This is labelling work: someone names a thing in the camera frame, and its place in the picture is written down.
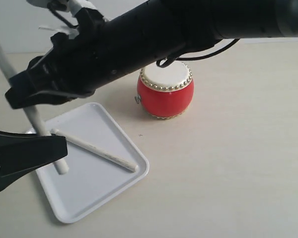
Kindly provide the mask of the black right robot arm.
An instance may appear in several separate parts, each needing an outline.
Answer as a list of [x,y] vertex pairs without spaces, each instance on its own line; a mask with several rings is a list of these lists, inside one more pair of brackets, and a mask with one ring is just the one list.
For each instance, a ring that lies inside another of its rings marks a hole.
[[13,109],[87,98],[148,64],[166,67],[223,39],[298,37],[298,0],[148,0],[111,21],[85,0],[68,8],[78,34],[55,34],[48,53],[9,79]]

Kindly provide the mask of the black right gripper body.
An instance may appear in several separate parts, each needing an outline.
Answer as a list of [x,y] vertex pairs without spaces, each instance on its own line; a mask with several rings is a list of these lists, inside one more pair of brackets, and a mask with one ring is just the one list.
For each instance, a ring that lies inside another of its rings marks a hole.
[[86,98],[101,86],[129,74],[129,13],[105,20],[102,13],[78,7],[78,35],[51,37],[53,48],[27,69],[27,98]]

